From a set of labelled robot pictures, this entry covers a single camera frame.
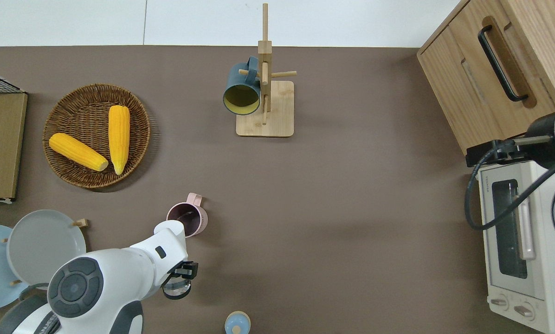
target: oven handle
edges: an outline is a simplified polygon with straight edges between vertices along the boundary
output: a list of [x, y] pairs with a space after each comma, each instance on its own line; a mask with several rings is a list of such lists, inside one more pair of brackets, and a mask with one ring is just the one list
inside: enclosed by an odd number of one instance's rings
[[517, 236], [519, 237], [519, 257], [522, 260], [533, 260], [536, 258], [534, 250], [534, 237], [531, 228], [531, 215], [529, 212], [529, 198], [519, 204], [517, 214]]

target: oven door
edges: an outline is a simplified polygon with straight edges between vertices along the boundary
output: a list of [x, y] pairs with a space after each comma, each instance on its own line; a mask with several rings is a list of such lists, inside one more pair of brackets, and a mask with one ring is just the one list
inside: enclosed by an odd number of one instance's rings
[[[490, 222], [531, 184], [522, 164], [487, 169], [481, 173], [484, 220]], [[496, 226], [484, 232], [490, 285], [543, 300], [541, 264], [530, 219], [531, 195]]]

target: wooden base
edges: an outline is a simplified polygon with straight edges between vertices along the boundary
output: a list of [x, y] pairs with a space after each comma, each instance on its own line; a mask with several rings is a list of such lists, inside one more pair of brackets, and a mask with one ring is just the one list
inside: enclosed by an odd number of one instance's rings
[[290, 137], [294, 135], [294, 83], [271, 81], [271, 112], [263, 125], [263, 112], [237, 116], [237, 135], [241, 137]]

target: wooden mug rack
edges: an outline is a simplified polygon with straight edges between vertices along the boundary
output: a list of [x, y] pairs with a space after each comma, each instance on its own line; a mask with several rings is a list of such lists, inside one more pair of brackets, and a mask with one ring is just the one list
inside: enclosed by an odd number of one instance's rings
[[237, 116], [237, 134], [242, 137], [290, 137], [294, 134], [294, 83], [271, 80], [296, 76], [296, 71], [271, 71], [271, 41], [267, 39], [268, 4], [263, 4], [263, 39], [258, 42], [261, 104], [250, 115]]

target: wicker basket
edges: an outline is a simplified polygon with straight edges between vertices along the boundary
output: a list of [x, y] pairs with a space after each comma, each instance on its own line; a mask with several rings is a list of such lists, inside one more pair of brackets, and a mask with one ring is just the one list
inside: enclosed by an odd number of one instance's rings
[[[121, 175], [115, 174], [108, 149], [108, 110], [120, 104], [131, 115], [129, 158]], [[66, 133], [83, 142], [109, 161], [104, 171], [97, 172], [71, 161], [49, 147], [49, 138]], [[119, 182], [135, 170], [146, 154], [150, 142], [150, 120], [146, 108], [127, 89], [111, 84], [91, 84], [65, 95], [51, 110], [42, 134], [46, 160], [65, 182], [95, 189]]]

